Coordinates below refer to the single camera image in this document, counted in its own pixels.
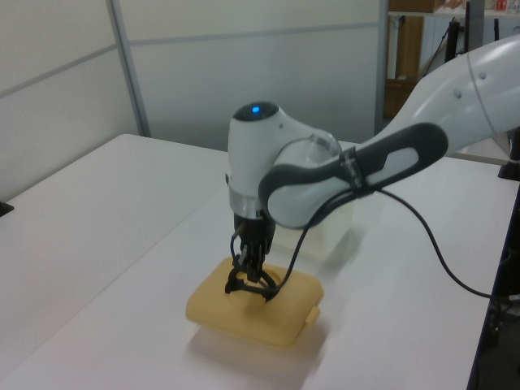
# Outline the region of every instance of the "white table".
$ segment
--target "white table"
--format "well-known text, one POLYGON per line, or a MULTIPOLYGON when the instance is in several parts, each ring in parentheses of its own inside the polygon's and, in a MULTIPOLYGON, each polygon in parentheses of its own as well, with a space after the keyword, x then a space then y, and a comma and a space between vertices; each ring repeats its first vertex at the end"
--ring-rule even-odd
MULTIPOLYGON (((518 190, 496 178, 497 170, 443 158, 389 188, 423 214, 455 274, 483 291, 492 288, 518 190)), ((231 232, 222 186, 0 389, 466 388, 488 303, 444 273, 401 205, 380 195, 357 201, 334 254, 298 260, 296 268, 317 275, 326 295, 315 327, 289 350, 235 340, 184 317, 189 295, 228 256, 231 232)), ((275 249, 268 261, 288 258, 275 249)))
POLYGON ((119 136, 9 201, 0 379, 216 191, 227 166, 222 152, 119 136))

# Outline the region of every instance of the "cardboard box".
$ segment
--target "cardboard box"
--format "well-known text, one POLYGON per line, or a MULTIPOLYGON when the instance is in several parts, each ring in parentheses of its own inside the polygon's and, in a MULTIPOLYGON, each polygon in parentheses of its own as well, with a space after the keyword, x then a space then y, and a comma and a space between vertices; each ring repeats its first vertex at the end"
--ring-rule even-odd
POLYGON ((408 96, 417 85, 415 80, 387 79, 384 86, 384 113, 385 118, 393 118, 403 107, 408 96))
POLYGON ((433 13, 445 0, 388 0, 389 11, 433 13))

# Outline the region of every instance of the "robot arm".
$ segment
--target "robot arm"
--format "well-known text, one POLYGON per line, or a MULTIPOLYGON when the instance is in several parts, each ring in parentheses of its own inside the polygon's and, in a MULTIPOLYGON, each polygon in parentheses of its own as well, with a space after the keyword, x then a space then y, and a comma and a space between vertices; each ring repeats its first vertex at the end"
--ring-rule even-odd
POLYGON ((248 280, 262 278, 275 224, 303 228, 337 206, 430 166, 446 154, 520 125, 520 37, 459 56, 422 79, 396 118, 341 152, 334 138, 279 107, 242 107, 229 133, 230 204, 248 280))

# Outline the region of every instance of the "black cable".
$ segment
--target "black cable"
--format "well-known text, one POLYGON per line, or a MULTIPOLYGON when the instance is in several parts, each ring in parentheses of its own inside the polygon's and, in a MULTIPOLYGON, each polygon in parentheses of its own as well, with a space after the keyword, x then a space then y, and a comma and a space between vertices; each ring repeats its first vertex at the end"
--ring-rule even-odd
POLYGON ((448 273, 448 275, 457 283, 459 286, 464 288, 466 291, 469 291, 470 293, 474 295, 478 295, 479 297, 488 298, 493 304, 496 306, 496 308, 499 310, 499 313, 501 312, 501 302, 509 303, 511 300, 509 297, 498 297, 491 294, 486 294, 484 292, 477 291, 468 285, 461 282, 460 279, 458 279, 452 271, 449 269, 448 265, 446 264, 446 261, 444 260, 442 253, 440 252, 439 246, 437 245, 437 241, 435 237, 433 236, 433 233, 431 232, 430 227, 428 226, 427 222, 424 220, 424 218, 419 214, 417 210, 415 210, 407 201, 404 199, 401 199, 397 195, 394 195, 393 193, 389 193, 388 191, 385 191, 384 189, 377 189, 376 190, 379 193, 382 193, 383 195, 386 195, 387 197, 391 197, 392 199, 400 202, 403 206, 405 206, 408 210, 410 210, 419 221, 421 221, 422 225, 424 226, 428 237, 430 237, 431 244, 433 245, 433 248, 435 250, 435 253, 437 254, 437 257, 439 258, 440 264, 444 268, 444 270, 448 273))
POLYGON ((430 61, 430 63, 428 63, 428 67, 426 68, 426 71, 424 72, 424 75, 422 75, 422 77, 426 77, 426 75, 430 71, 430 67, 433 64, 433 61, 436 59, 437 54, 439 53, 440 46, 442 45, 442 42, 444 42, 444 39, 446 38, 446 35, 448 35, 448 30, 449 30, 449 26, 448 26, 448 28, 446 28, 446 32, 444 33, 444 35, 440 39, 440 43, 437 46, 437 50, 435 51, 435 53, 431 57, 431 61, 430 61))
POLYGON ((289 279, 289 276, 291 275, 291 272, 293 272, 294 263, 296 262, 298 253, 300 252, 301 245, 303 244, 303 240, 306 238, 307 232, 309 229, 314 225, 314 221, 321 216, 321 214, 327 209, 327 207, 333 203, 336 199, 339 197, 344 196, 347 193, 350 193, 350 189, 346 189, 345 191, 341 191, 340 193, 337 193, 333 197, 330 197, 327 199, 325 203, 323 203, 313 214, 313 216, 310 218, 309 222, 306 224, 306 226, 303 229, 303 232, 301 232, 300 239, 298 240, 298 243, 296 244, 296 248, 294 249, 294 252, 292 253, 291 263, 289 264, 289 267, 287 269, 287 272, 285 273, 284 280, 282 280, 282 283, 280 283, 278 286, 276 286, 276 290, 279 291, 285 283, 287 283, 287 280, 289 279))

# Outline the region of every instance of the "wooden shelf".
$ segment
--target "wooden shelf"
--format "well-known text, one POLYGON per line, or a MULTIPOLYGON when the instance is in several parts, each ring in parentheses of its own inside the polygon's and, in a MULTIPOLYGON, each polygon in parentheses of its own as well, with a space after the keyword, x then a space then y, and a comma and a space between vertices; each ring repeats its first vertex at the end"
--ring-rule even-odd
MULTIPOLYGON (((389 15, 403 15, 403 16, 439 16, 439 17, 456 17, 463 18, 466 14, 466 9, 459 6, 455 9, 441 7, 435 13, 430 12, 399 12, 389 11, 389 15)), ((484 10, 484 18, 486 19, 518 19, 520 20, 520 13, 506 14, 505 11, 484 10)))

